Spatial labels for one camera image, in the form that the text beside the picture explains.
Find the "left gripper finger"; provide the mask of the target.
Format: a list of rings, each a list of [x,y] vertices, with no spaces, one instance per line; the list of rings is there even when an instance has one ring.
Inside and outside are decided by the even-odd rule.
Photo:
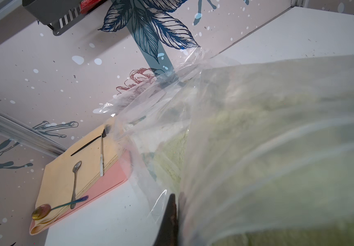
[[[175,194],[169,196],[162,223],[157,234],[154,246],[177,246],[178,245],[178,208]]]

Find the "green fleece blanket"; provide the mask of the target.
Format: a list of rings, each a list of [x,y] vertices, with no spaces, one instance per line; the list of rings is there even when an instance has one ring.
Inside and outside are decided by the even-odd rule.
[[[178,246],[354,246],[354,81],[211,92],[189,129]]]

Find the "clear plastic vacuum bag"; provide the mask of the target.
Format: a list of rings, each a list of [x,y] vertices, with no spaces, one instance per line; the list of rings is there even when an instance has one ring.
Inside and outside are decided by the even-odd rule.
[[[354,246],[354,54],[203,51],[100,108],[156,246]]]

